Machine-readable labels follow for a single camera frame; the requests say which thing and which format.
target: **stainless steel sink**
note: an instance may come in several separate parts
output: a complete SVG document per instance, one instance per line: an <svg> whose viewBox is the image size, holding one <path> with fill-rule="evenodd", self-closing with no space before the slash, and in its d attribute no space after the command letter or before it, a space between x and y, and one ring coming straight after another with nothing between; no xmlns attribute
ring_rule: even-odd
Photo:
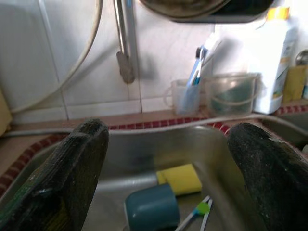
<svg viewBox="0 0 308 231"><path fill-rule="evenodd" d="M263 120L262 123L284 140L290 142L299 150L302 150L308 144L308 113L284 114L280 118L291 122L301 130L306 131L306 133L303 134L302 132L273 121Z"/></svg>
<svg viewBox="0 0 308 231"><path fill-rule="evenodd" d="M285 139L293 142L292 137ZM298 134L293 143L307 142ZM0 201L0 210L55 149L37 154ZM203 184L201 193L178 197L181 219L206 196L214 200L207 231L265 231L256 213L244 179L233 161L225 136L213 128L196 126L143 134L111 134L97 189L89 208L84 231L122 231L126 220L125 198L132 192L157 184L158 170L193 163ZM201 218L188 227L200 229Z"/></svg>

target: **bottle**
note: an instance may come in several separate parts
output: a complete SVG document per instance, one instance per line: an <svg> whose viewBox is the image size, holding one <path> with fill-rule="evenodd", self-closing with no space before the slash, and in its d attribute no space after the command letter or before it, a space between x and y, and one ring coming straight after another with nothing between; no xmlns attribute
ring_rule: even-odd
<svg viewBox="0 0 308 231"><path fill-rule="evenodd" d="M265 24L248 42L253 61L248 71L261 73L254 111L271 114L282 103L282 91L290 64L297 29L289 20L289 7L270 8Z"/></svg>

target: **transparent plastic basket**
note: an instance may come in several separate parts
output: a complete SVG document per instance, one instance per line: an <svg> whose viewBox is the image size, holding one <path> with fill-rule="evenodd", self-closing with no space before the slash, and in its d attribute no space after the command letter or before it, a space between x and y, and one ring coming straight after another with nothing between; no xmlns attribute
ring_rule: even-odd
<svg viewBox="0 0 308 231"><path fill-rule="evenodd" d="M205 79L206 104L211 116L246 116L259 92L259 73L229 73Z"/></svg>

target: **sponge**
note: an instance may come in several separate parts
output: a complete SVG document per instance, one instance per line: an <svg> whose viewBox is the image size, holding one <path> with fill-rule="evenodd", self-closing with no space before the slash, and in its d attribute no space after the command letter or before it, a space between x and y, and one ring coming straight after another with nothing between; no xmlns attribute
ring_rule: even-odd
<svg viewBox="0 0 308 231"><path fill-rule="evenodd" d="M169 183L176 196L200 192L202 183L192 164L156 172L158 184Z"/></svg>

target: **blue plastic mug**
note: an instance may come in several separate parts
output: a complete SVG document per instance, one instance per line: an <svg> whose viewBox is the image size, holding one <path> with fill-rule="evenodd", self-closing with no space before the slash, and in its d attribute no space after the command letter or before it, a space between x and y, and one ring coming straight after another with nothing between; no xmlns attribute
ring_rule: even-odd
<svg viewBox="0 0 308 231"><path fill-rule="evenodd" d="M169 184L157 185L132 193L125 200L130 231L157 231L177 227L178 203Z"/></svg>

